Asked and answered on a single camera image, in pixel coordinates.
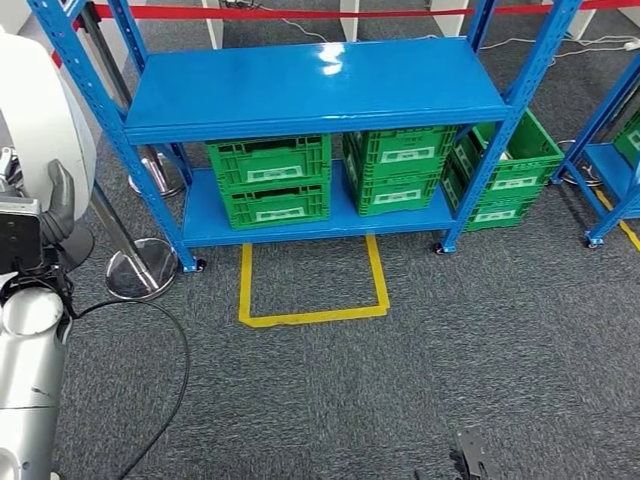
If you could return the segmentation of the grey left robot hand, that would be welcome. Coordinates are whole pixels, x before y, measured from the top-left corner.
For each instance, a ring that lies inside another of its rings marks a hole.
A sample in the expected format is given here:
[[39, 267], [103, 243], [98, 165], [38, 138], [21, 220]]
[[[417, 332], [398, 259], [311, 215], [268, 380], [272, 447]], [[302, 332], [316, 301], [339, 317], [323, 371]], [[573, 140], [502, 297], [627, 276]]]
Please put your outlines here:
[[60, 244], [69, 238], [75, 228], [75, 179], [59, 159], [51, 159], [46, 166], [51, 186], [49, 205], [42, 209], [41, 193], [21, 194], [20, 186], [26, 183], [24, 170], [14, 149], [1, 149], [1, 215], [9, 218], [26, 217], [39, 221], [43, 246]]

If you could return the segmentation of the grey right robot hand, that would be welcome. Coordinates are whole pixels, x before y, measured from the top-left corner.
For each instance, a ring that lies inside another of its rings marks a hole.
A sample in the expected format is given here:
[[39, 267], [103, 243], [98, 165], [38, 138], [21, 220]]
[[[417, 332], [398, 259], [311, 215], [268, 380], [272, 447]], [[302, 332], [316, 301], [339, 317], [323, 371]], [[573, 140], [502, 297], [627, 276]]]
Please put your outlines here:
[[430, 458], [415, 467], [412, 479], [460, 480], [462, 477], [457, 454], [449, 450], [446, 454]]

